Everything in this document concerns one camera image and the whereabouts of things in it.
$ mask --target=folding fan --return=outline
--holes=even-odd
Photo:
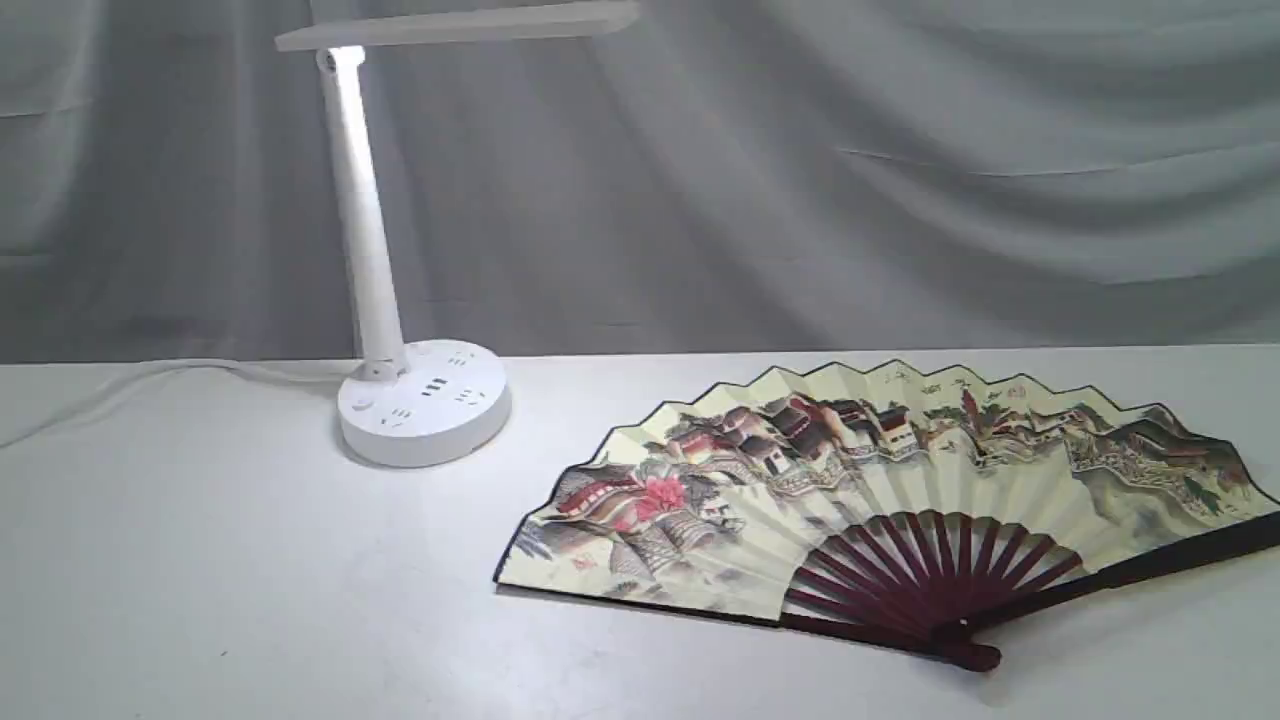
[[[1280,544],[1235,448],[1162,405],[901,361],[771,369],[616,428],[495,580],[986,671],[974,633]]]

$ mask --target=white table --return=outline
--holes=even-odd
[[[1166,401],[1280,489],[1280,346],[905,352]],[[499,438],[444,468],[340,450],[330,400],[216,370],[0,454],[0,717],[1265,717],[1280,551],[986,635],[991,678],[887,651],[495,593],[521,515],[612,425],[771,364],[879,352],[509,361]],[[0,368],[0,437],[119,366]]]

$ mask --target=white cloth backdrop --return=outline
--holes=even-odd
[[[271,37],[511,4],[8,0],[0,361],[349,355],[316,73]],[[1280,1],[644,6],[370,53],[410,338],[1280,340]]]

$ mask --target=desk lamp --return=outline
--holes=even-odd
[[[566,3],[324,23],[275,38],[280,51],[315,53],[324,85],[362,360],[338,391],[338,416],[361,457],[399,468],[447,462],[489,441],[511,414],[506,372],[489,350],[457,340],[404,343],[360,92],[365,47],[584,37],[637,17],[632,1]]]

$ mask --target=white cable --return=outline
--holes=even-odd
[[[88,393],[87,396],[77,400],[69,405],[60,407],[58,411],[45,418],[40,423],[19,432],[18,434],[0,439],[0,451],[8,450],[20,442],[26,442],[44,432],[51,430],[63,423],[74,420],[76,418],[84,415],[86,413],[93,410],[99,405],[106,402],[116,393],[124,391],[129,386],[145,380],[147,378],[154,378],[163,375],[165,373],[172,373],[175,370],[192,370],[192,369],[219,369],[227,370],[234,375],[238,375],[250,380],[278,383],[278,384],[340,384],[347,377],[346,373],[326,373],[317,375],[289,373],[287,370],[273,370],[270,368],[264,368],[261,365],[251,365],[248,363],[238,363],[236,360],[221,360],[216,357],[210,359],[183,359],[183,360],[154,360],[148,363],[138,363],[134,365],[141,368],[137,372],[127,373],[118,378],[111,378],[97,386],[97,388]]]

